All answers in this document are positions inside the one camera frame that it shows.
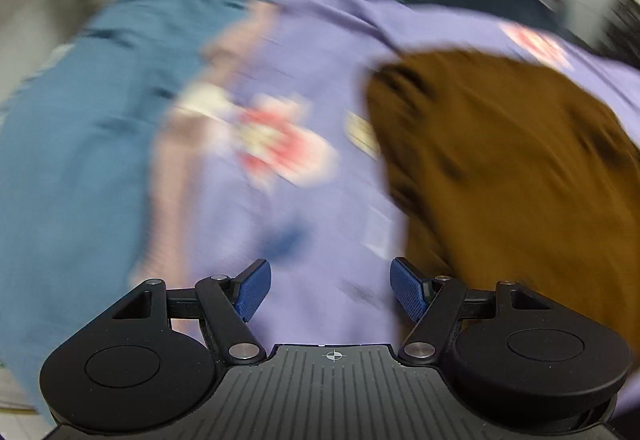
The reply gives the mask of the teal blue blanket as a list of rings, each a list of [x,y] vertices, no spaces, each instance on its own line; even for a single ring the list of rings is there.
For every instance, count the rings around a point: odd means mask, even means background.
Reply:
[[[200,51],[250,0],[115,0],[1,124],[1,360],[39,412],[44,360],[127,293],[151,145]]]

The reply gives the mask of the brown knit sweater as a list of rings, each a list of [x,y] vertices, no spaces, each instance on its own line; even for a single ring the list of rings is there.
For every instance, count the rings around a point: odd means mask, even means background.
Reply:
[[[422,273],[521,283],[639,343],[639,151],[552,68],[415,53],[366,90],[390,196]]]

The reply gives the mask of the purple floral bed sheet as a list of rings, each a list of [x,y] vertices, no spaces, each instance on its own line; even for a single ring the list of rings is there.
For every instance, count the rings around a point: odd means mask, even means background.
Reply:
[[[264,348],[399,342],[390,264],[406,258],[408,219],[366,90],[384,64],[447,50],[556,70],[608,106],[639,151],[638,72],[548,33],[393,0],[255,2],[209,47],[155,139],[139,278],[183,288],[265,259],[271,287],[250,319]]]

